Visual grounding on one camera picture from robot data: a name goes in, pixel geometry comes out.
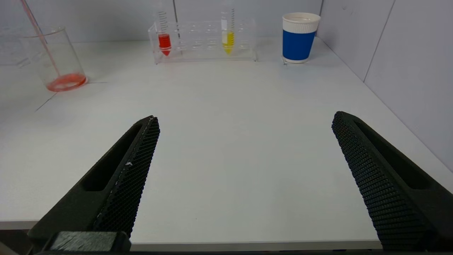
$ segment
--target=paper cup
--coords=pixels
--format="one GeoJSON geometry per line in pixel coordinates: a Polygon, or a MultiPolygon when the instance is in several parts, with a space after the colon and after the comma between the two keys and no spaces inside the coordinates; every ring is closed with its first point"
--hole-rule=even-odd
{"type": "Polygon", "coordinates": [[[283,59],[289,63],[305,63],[313,45],[321,17],[313,13],[295,12],[283,15],[283,59]]]}

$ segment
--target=table surface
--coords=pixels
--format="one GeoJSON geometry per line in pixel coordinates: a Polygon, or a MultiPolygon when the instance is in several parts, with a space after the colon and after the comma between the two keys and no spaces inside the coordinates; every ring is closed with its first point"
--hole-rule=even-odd
{"type": "Polygon", "coordinates": [[[133,250],[379,248],[331,130],[336,111],[453,191],[448,168],[320,39],[303,65],[284,66],[278,47],[262,39],[260,62],[154,65],[148,42],[75,44],[90,84],[54,95],[15,77],[33,89],[9,86],[17,113],[0,127],[0,229],[32,227],[149,115],[161,135],[133,250]]]}
{"type": "Polygon", "coordinates": [[[22,68],[0,66],[0,77],[0,128],[34,113],[56,94],[44,88],[30,64],[22,68]]]}

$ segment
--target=glass beaker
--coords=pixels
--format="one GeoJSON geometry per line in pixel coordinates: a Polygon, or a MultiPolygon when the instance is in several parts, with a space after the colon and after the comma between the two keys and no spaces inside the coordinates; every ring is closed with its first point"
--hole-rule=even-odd
{"type": "Polygon", "coordinates": [[[50,91],[78,88],[87,78],[64,27],[40,27],[24,30],[22,45],[39,77],[50,91]]]}
{"type": "Polygon", "coordinates": [[[29,63],[19,38],[20,29],[0,27],[0,65],[22,67],[29,63]]]}

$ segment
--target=red liquid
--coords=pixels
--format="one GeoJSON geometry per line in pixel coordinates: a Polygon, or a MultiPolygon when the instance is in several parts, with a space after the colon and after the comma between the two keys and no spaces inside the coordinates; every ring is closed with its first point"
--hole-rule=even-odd
{"type": "Polygon", "coordinates": [[[165,56],[170,54],[171,41],[169,34],[159,34],[159,48],[165,56]]]}
{"type": "Polygon", "coordinates": [[[87,82],[83,74],[65,74],[47,84],[47,89],[54,92],[68,91],[78,88],[87,82]]]}

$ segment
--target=clear acrylic rack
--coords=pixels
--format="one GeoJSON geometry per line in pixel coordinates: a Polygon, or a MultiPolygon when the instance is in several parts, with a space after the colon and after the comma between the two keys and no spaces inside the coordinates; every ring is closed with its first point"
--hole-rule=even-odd
{"type": "Polygon", "coordinates": [[[189,62],[223,60],[257,60],[256,25],[254,20],[236,24],[235,43],[230,54],[222,44],[220,21],[168,23],[164,33],[170,36],[170,53],[165,55],[159,46],[159,34],[155,23],[149,30],[154,62],[189,62]]]}

